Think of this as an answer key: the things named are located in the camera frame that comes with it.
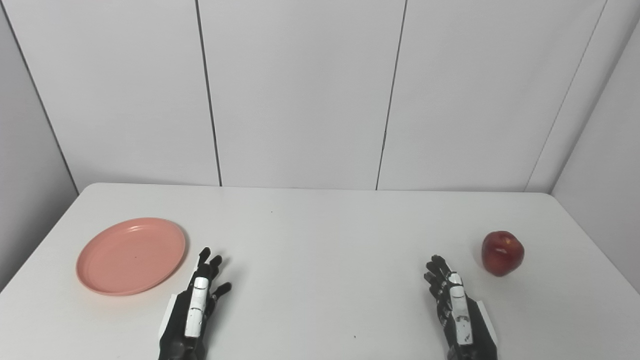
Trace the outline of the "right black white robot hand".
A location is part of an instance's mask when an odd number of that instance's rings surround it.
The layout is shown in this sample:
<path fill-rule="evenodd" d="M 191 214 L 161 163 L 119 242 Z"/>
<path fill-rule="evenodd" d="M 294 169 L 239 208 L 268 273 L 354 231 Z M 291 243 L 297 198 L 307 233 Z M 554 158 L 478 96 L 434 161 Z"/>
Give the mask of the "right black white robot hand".
<path fill-rule="evenodd" d="M 440 255 L 425 265 L 423 278 L 436 302 L 436 314 L 445 335 L 448 360 L 496 360 L 496 333 L 486 307 L 468 296 L 464 282 Z"/>

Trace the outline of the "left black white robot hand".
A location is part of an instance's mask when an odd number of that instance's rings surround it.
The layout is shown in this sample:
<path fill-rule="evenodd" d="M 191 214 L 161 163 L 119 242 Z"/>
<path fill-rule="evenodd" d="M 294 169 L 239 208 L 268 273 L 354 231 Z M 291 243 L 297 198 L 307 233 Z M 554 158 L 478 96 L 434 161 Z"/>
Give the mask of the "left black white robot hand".
<path fill-rule="evenodd" d="M 205 360 L 204 339 L 208 322 L 220 298 L 231 291 L 230 282 L 212 289 L 223 262 L 221 255 L 211 256 L 204 247 L 185 290 L 172 294 L 159 330 L 160 360 Z"/>

